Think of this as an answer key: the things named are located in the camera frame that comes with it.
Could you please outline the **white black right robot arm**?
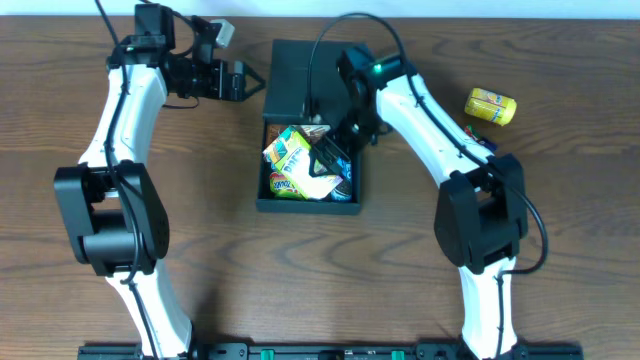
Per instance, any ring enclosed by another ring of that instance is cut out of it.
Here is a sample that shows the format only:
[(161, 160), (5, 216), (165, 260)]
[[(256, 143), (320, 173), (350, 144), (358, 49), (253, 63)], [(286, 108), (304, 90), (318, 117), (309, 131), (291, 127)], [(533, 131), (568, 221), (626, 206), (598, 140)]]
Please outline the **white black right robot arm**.
[(339, 174), (382, 126), (404, 138), (438, 187), (434, 232), (460, 274), (464, 345), (477, 359), (506, 358), (517, 336), (505, 276), (527, 233), (520, 163), (511, 155), (495, 156), (466, 134), (401, 55), (375, 59), (358, 45), (341, 52), (336, 68), (349, 110), (314, 145), (312, 159)]

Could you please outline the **purple Dairy Milk bar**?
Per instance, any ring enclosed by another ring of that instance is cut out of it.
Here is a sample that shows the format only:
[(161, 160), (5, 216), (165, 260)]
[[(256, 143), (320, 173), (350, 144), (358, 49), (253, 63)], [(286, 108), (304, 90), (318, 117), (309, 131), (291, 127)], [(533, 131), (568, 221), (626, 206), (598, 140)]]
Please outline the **purple Dairy Milk bar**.
[(495, 152), (498, 149), (498, 146), (488, 139), (483, 139), (481, 143), (483, 146), (485, 146), (487, 149), (489, 149), (492, 152)]

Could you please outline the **yellow Mentos bottle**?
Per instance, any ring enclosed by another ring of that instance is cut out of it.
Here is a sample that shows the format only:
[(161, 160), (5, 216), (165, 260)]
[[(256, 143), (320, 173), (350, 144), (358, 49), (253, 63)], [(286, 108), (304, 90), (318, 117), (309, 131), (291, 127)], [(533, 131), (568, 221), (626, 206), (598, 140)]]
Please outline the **yellow Mentos bottle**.
[(465, 113), (499, 126), (508, 125), (517, 109), (515, 99), (481, 88), (473, 88), (465, 104)]

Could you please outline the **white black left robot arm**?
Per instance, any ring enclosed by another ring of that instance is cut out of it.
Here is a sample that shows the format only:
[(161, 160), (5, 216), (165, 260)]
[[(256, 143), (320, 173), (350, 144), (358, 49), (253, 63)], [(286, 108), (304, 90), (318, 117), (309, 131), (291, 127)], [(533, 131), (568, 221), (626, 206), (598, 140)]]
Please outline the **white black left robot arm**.
[(170, 94), (241, 102), (255, 72), (215, 57), (234, 27), (223, 19), (186, 19), (191, 46), (176, 51), (171, 8), (145, 1), (135, 31), (116, 38), (106, 60), (108, 97), (94, 137), (78, 163), (54, 177), (56, 201), (76, 260), (89, 265), (124, 301), (137, 344), (87, 344), (82, 359), (242, 359), (244, 349), (206, 345), (173, 291), (165, 264), (168, 214), (146, 164), (158, 114)]

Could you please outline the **red green KitKat bar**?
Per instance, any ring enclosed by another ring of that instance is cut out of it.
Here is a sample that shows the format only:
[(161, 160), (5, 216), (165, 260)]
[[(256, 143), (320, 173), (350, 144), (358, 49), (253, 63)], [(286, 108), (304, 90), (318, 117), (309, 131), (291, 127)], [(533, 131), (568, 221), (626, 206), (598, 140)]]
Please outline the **red green KitKat bar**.
[(482, 140), (482, 137), (473, 129), (473, 127), (471, 125), (467, 125), (464, 128), (465, 133), (473, 138), (476, 142), (480, 142)]

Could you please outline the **brown Pocky box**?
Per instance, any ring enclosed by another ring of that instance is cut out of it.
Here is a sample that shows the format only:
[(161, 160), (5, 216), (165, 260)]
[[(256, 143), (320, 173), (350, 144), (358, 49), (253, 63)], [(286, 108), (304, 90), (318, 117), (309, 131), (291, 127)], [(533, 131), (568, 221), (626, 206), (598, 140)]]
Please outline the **brown Pocky box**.
[[(289, 125), (270, 124), (266, 127), (264, 145), (270, 145)], [(330, 129), (329, 125), (294, 125), (294, 128), (301, 133), (310, 143), (316, 143)]]

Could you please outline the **blue Oreo pack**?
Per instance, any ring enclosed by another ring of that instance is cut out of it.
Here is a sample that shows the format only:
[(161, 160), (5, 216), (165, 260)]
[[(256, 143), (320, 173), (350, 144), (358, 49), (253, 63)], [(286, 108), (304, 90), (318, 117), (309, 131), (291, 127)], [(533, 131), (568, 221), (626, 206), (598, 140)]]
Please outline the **blue Oreo pack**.
[(340, 177), (342, 182), (336, 186), (330, 193), (330, 197), (334, 202), (351, 202), (352, 201), (352, 165), (350, 162), (338, 159), (338, 164), (341, 166)]

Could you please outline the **yellow green Pretz box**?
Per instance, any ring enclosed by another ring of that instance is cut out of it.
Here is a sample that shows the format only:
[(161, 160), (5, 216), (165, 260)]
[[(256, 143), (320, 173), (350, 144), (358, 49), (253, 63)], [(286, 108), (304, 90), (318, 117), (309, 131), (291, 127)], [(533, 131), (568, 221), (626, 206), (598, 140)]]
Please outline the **yellow green Pretz box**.
[(314, 169), (318, 177), (309, 175), (310, 149), (312, 143), (289, 126), (262, 151), (263, 158), (273, 172), (284, 175), (302, 194), (304, 200), (322, 200), (342, 182), (340, 175), (332, 175), (320, 163)]

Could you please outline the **colourful gummy candy bag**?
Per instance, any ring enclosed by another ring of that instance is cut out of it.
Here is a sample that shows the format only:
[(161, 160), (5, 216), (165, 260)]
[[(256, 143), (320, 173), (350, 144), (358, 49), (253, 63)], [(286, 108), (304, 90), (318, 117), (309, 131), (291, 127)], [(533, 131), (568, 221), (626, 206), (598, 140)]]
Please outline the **colourful gummy candy bag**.
[(275, 198), (302, 200), (304, 197), (284, 175), (272, 172), (269, 187)]

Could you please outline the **dark green gift box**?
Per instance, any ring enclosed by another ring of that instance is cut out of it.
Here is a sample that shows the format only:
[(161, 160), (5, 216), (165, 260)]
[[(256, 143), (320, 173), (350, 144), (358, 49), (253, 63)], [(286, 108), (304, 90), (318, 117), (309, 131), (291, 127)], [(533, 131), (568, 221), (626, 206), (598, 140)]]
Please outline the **dark green gift box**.
[[(302, 125), (310, 122), (303, 111), (307, 94), (307, 71), (312, 71), (314, 105), (321, 123), (335, 128), (345, 117), (351, 101), (337, 70), (341, 53), (351, 42), (276, 39), (272, 46), (270, 77), (263, 108), (263, 132), (272, 125)], [(362, 155), (352, 159), (352, 198), (349, 202), (305, 201), (277, 198), (270, 190), (271, 166), (260, 163), (256, 207), (261, 212), (327, 215), (357, 215), (361, 210)]]

